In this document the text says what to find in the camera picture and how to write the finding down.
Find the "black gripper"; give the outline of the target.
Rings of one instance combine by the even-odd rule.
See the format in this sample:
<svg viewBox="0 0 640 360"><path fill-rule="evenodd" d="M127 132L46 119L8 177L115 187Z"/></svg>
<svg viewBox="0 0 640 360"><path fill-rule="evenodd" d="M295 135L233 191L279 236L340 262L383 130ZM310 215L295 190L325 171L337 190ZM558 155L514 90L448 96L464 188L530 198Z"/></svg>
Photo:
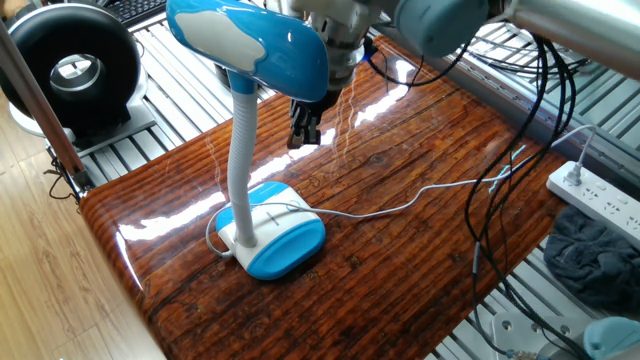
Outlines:
<svg viewBox="0 0 640 360"><path fill-rule="evenodd" d="M333 107L337 103L341 93L341 88L337 90L329 89L325 96L316 102L305 102L291 99L289 109L291 127L287 140L288 149L299 149L304 144L320 144L321 133L317 129L319 120L316 114L322 115L326 110ZM311 112L306 115L305 109Z"/></svg>

